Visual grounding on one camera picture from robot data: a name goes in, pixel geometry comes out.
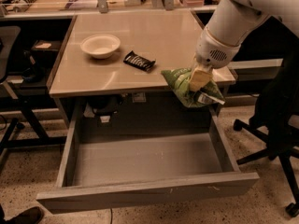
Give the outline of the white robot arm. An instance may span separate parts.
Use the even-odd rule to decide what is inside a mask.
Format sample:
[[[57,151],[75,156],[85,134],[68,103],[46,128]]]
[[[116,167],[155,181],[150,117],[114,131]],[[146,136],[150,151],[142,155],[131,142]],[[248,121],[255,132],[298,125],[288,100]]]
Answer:
[[[197,41],[189,89],[199,91],[226,66],[245,38],[274,17],[299,36],[299,0],[220,0]]]

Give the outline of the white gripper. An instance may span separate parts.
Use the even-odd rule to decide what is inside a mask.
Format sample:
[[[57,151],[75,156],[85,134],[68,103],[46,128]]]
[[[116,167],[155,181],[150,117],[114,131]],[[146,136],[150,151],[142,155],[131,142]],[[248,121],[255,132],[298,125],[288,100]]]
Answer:
[[[238,53],[239,46],[228,46],[217,40],[207,28],[201,33],[195,48],[195,59],[189,79],[190,91],[199,91],[212,78],[212,68],[226,66]]]

